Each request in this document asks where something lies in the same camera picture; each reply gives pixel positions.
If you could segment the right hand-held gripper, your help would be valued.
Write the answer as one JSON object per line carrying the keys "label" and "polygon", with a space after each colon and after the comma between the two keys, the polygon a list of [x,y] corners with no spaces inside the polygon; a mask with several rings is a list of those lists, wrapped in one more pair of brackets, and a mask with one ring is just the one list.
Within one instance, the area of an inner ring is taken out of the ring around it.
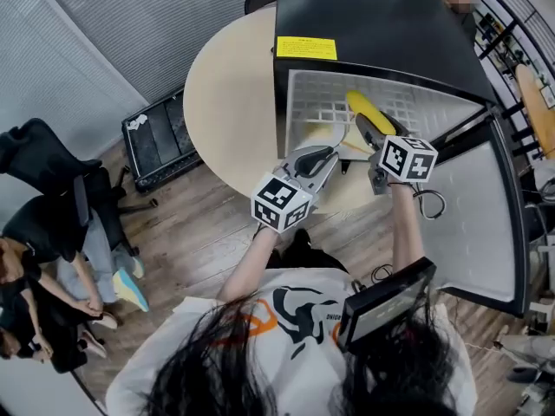
{"label": "right hand-held gripper", "polygon": [[369,179],[375,195],[387,191],[389,176],[402,183],[427,183],[438,158],[438,151],[423,139],[409,136],[409,130],[393,116],[382,111],[395,129],[387,135],[364,114],[355,116],[364,141],[375,151],[369,158]]}

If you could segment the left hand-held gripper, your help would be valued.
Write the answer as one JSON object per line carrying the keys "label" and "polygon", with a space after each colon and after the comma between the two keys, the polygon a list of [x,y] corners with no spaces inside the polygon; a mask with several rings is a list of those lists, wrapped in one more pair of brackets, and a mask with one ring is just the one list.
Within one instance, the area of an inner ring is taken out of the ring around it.
{"label": "left hand-held gripper", "polygon": [[305,220],[314,208],[339,160],[332,146],[307,146],[292,151],[272,172],[266,172],[251,193],[251,216],[277,233]]}

